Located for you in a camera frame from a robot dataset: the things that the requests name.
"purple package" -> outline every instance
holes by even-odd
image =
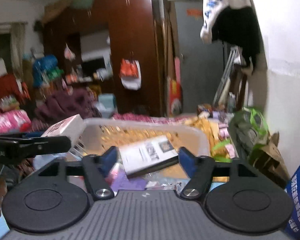
[[[140,178],[128,179],[124,170],[120,170],[118,177],[112,182],[111,189],[117,192],[120,189],[125,190],[145,190],[147,181]]]

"curtain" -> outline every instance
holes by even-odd
[[[11,24],[11,62],[16,78],[23,80],[22,57],[25,47],[25,25],[23,23]]]

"door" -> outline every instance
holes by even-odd
[[[175,1],[178,25],[183,112],[196,113],[197,105],[212,104],[224,71],[221,41],[203,44],[202,0]]]

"pink package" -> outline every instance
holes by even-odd
[[[25,123],[31,124],[31,121],[24,110],[13,110],[0,114],[0,133],[19,130]]]

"red bag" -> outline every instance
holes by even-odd
[[[139,71],[136,62],[122,59],[120,67],[120,77],[139,78]]]

